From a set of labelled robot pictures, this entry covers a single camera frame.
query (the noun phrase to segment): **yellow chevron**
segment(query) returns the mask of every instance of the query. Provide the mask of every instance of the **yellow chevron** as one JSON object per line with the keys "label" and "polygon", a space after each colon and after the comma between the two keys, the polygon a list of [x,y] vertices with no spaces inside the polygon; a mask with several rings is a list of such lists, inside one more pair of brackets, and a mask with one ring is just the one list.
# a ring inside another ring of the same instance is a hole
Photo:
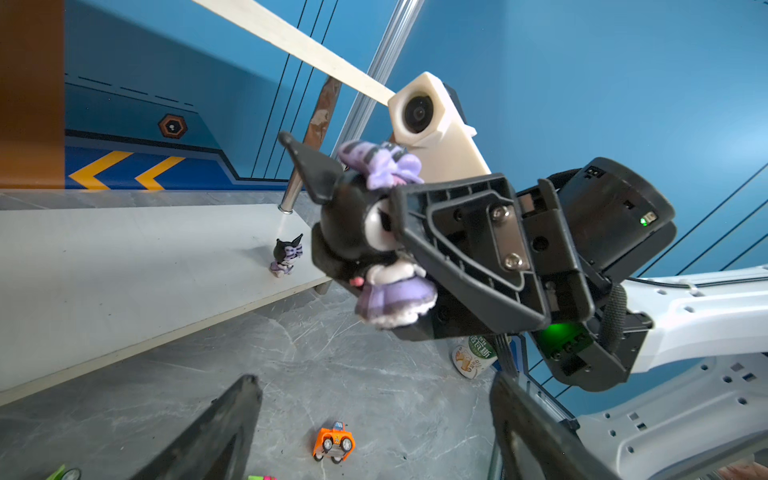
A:
{"label": "yellow chevron", "polygon": [[104,185],[99,180],[96,180],[95,176],[104,170],[107,170],[109,167],[112,167],[113,165],[116,165],[125,160],[125,158],[129,155],[131,155],[131,152],[127,151],[110,152],[92,164],[88,164],[80,170],[74,172],[69,177],[89,190],[109,190],[109,187]]}
{"label": "yellow chevron", "polygon": [[136,177],[136,181],[144,185],[144,188],[147,190],[165,190],[163,186],[160,185],[154,178],[169,168],[173,167],[174,165],[178,164],[183,159],[184,157],[168,157],[161,161],[159,164]]}

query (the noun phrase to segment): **toy car wheel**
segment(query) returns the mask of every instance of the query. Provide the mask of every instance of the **toy car wheel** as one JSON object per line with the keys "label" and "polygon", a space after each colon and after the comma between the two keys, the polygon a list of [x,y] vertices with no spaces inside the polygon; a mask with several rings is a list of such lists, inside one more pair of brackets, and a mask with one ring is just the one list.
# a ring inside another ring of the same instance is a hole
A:
{"label": "toy car wheel", "polygon": [[79,468],[70,468],[61,476],[61,480],[80,480],[83,472]]}

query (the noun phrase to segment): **can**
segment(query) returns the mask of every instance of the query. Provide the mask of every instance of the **can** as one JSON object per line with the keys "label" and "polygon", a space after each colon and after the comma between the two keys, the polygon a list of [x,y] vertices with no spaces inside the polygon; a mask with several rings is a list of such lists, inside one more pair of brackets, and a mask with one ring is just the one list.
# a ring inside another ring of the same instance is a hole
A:
{"label": "can", "polygon": [[468,379],[474,379],[493,365],[493,362],[496,361],[496,351],[485,338],[480,335],[473,335],[462,340],[453,349],[451,357],[453,365],[459,373]]}

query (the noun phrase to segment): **hand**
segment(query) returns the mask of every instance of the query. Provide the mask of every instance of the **hand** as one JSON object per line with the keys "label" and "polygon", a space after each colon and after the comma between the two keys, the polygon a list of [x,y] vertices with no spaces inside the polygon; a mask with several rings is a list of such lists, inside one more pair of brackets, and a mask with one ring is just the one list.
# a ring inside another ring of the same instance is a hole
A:
{"label": "hand", "polygon": [[759,463],[747,466],[727,466],[717,471],[717,474],[725,480],[767,480],[768,468]]}

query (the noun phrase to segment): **orange panel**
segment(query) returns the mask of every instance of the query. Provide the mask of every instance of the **orange panel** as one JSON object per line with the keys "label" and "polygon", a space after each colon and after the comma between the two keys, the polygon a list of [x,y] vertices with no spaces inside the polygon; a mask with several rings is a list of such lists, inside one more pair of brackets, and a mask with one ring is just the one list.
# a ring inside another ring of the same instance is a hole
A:
{"label": "orange panel", "polygon": [[0,10],[0,187],[64,188],[64,0]]}

